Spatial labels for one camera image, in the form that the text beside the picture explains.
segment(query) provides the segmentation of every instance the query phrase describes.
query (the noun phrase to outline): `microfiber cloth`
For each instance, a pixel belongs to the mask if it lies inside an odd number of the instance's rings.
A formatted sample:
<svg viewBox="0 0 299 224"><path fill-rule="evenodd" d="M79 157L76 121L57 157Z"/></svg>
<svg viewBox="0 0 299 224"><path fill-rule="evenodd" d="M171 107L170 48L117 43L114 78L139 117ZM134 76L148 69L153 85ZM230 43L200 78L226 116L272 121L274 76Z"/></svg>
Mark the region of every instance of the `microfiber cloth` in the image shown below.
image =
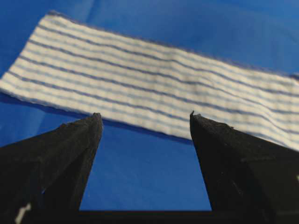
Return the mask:
<svg viewBox="0 0 299 224"><path fill-rule="evenodd" d="M191 139L189 115L299 150L293 77L45 15L0 80L20 100Z"/></svg>

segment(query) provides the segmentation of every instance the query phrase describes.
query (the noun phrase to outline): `towel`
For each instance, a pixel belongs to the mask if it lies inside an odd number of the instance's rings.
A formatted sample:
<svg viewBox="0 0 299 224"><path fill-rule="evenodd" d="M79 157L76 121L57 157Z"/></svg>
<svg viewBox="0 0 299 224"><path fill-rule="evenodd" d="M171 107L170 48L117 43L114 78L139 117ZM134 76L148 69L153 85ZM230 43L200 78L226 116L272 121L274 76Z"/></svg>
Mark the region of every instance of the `towel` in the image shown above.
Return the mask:
<svg viewBox="0 0 299 224"><path fill-rule="evenodd" d="M53 11L3 75L0 90L187 139L195 111L299 149L295 78L107 32Z"/></svg>

